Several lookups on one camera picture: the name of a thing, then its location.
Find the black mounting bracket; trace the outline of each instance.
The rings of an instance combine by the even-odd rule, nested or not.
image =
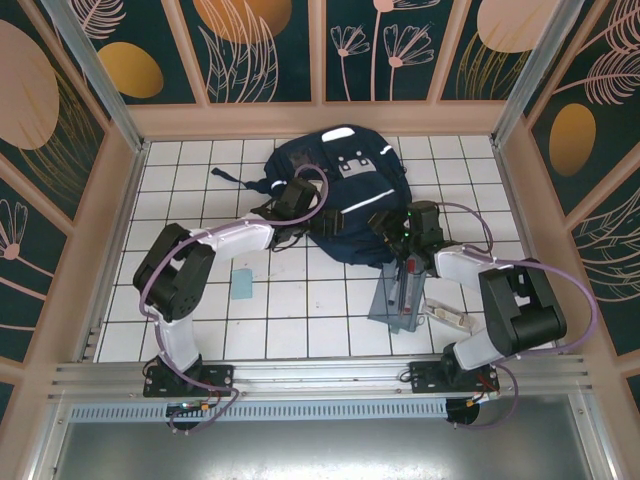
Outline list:
[[[196,364],[187,370],[185,375],[201,383],[214,387],[233,387],[233,365]],[[228,397],[230,392],[219,392],[221,397]],[[207,397],[209,392],[183,381],[162,361],[157,366],[148,367],[145,371],[144,389],[146,398],[184,398]]]

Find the dark green wallpaper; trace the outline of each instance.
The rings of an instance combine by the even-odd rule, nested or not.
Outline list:
[[[0,35],[0,154],[73,219],[104,131],[17,2]]]
[[[640,170],[574,230],[618,355],[640,348]]]
[[[452,5],[396,2],[386,12],[374,2],[328,0],[327,101],[370,101],[372,88],[375,100],[425,100]]]
[[[0,382],[0,425],[2,425],[4,412],[7,411],[7,407],[9,406],[9,400],[11,400],[12,393],[13,393],[13,385],[11,385],[10,383]]]
[[[627,383],[629,385],[629,390],[631,390],[633,400],[636,402],[638,413],[640,413],[640,375],[627,378]]]
[[[571,42],[573,41],[573,37],[576,36],[576,33],[582,26],[582,22],[584,22],[584,18],[587,16],[589,11],[591,10],[591,7],[593,7],[594,2],[595,0],[585,0],[585,2],[582,4],[582,8],[580,9],[580,14],[578,15],[578,18],[573,23],[571,30],[569,31],[564,41],[562,42],[562,46],[560,47],[560,49],[558,50],[558,53],[554,57],[553,62],[551,62],[551,65],[549,65],[547,72],[540,80],[538,88],[536,88],[536,91],[533,92],[533,95],[531,95],[531,98],[529,99],[529,103],[527,103],[527,105],[524,107],[524,114],[526,116],[529,116],[531,109],[535,106],[536,102],[538,101],[538,98],[540,98],[540,94],[542,93],[542,90],[544,90],[545,86],[547,85],[548,77],[550,77],[552,72],[554,72],[555,69],[558,67],[558,63],[560,63],[560,60],[562,60],[562,57],[567,51],[567,48],[569,48],[569,45],[571,45]]]
[[[24,360],[66,240],[0,180],[0,357]]]
[[[565,213],[640,141],[640,6],[610,2],[532,128]]]
[[[472,0],[442,100],[506,100],[551,16],[550,3]]]
[[[311,101],[307,0],[246,5],[180,0],[209,100]]]

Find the leaf pattern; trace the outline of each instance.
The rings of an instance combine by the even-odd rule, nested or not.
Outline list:
[[[126,16],[123,0],[70,0],[82,30],[89,38],[106,40]]]
[[[209,52],[206,87],[213,101],[271,101],[278,86],[278,54],[269,26],[262,18],[256,18],[246,2],[243,22],[234,4],[222,0],[229,26],[210,1],[202,4],[208,20],[220,33],[212,36],[198,27]],[[222,37],[232,41],[226,42]]]
[[[621,53],[611,50],[601,55],[584,81],[591,103],[622,105],[640,86],[640,50]]]
[[[640,0],[616,0],[605,37],[619,53],[640,47]]]

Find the reflective stripe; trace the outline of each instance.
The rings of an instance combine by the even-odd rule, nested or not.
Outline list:
[[[331,130],[329,132],[322,134],[323,142],[330,142],[331,140],[336,140],[338,138],[350,137],[351,135],[355,135],[356,132],[353,131],[352,128],[342,127],[336,128],[335,130]]]
[[[364,200],[360,203],[356,203],[355,205],[351,205],[350,207],[347,207],[344,210],[342,210],[340,213],[345,214],[345,213],[353,212],[354,210],[357,210],[360,207],[364,207],[365,205],[369,205],[370,203],[377,202],[381,198],[386,197],[387,195],[391,195],[393,192],[395,192],[395,190],[392,188],[388,192],[381,193],[380,195],[376,195],[375,197],[369,198],[368,200]]]

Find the backpack strap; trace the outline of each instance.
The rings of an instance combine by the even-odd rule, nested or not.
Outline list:
[[[258,180],[257,182],[253,182],[253,181],[243,182],[243,181],[235,178],[234,176],[229,175],[224,170],[220,170],[218,167],[216,167],[213,170],[211,170],[211,174],[215,175],[217,177],[222,177],[225,180],[228,180],[230,182],[240,183],[247,190],[254,190],[254,191],[258,192],[258,193],[262,193],[262,194],[265,194],[265,195],[270,195],[271,194],[271,185],[269,185],[269,180],[267,180],[266,178],[263,178],[262,180]]]

